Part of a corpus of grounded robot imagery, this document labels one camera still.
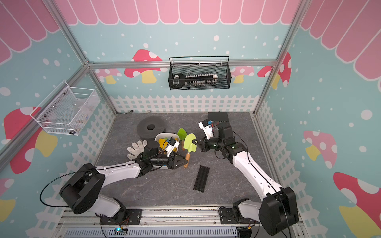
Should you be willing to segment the bright green trowel wooden handle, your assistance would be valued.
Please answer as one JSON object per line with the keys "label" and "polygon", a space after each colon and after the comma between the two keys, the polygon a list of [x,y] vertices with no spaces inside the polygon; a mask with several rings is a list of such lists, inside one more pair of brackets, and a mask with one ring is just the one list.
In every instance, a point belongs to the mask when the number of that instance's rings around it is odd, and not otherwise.
{"label": "bright green trowel wooden handle", "polygon": [[183,146],[184,145],[184,141],[185,141],[185,138],[187,136],[187,133],[186,131],[183,129],[183,128],[180,128],[177,132],[177,135],[180,139],[180,142],[181,142],[181,145]]}

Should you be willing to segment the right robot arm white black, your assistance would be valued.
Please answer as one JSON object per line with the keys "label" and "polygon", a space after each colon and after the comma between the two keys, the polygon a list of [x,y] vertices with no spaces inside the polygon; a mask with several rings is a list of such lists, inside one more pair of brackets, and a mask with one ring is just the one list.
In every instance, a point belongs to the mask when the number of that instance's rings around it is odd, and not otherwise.
{"label": "right robot arm white black", "polygon": [[223,158],[245,176],[260,198],[260,202],[241,199],[233,205],[238,221],[258,221],[271,236],[298,223],[296,194],[293,189],[282,187],[254,161],[246,143],[236,141],[237,134],[229,122],[205,120],[198,125],[203,130],[204,137],[194,139],[193,143],[202,152],[220,151]]}

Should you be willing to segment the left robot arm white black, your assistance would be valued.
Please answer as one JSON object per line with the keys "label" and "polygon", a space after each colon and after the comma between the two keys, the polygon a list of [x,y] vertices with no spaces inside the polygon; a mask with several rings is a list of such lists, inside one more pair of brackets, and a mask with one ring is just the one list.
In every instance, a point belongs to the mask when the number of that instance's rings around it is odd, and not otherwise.
{"label": "left robot arm white black", "polygon": [[83,165],[61,188],[60,196],[74,214],[92,211],[97,215],[125,215],[125,206],[115,198],[100,193],[109,184],[141,177],[155,169],[178,169],[187,164],[177,152],[165,152],[156,141],[138,141],[128,147],[129,161],[111,166]]}

